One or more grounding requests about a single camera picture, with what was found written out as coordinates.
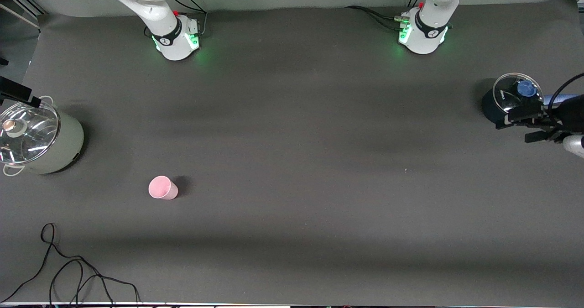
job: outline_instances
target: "gray tabletop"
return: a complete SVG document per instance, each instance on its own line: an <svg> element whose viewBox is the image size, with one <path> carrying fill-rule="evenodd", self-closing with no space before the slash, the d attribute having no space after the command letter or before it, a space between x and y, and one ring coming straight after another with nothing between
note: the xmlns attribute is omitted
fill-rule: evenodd
<svg viewBox="0 0 584 308"><path fill-rule="evenodd" d="M584 160L477 106L503 73L550 94L582 71L575 2L452 22L417 56L358 10L217 12L171 62L137 17L42 19L24 84L87 148L65 171L0 177L0 294L38 268L52 221L66 254L144 301L584 306ZM179 198L148 196L161 174ZM13 300L46 301L63 263Z"/></svg>

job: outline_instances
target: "pink cup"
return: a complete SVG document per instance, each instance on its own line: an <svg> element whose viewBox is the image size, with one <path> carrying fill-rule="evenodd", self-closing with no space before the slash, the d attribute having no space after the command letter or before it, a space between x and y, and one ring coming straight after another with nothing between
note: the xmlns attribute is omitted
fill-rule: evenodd
<svg viewBox="0 0 584 308"><path fill-rule="evenodd" d="M153 198L160 198L162 200L172 200L177 197L179 189L177 186L165 176L158 176L150 181L148 185L148 193Z"/></svg>

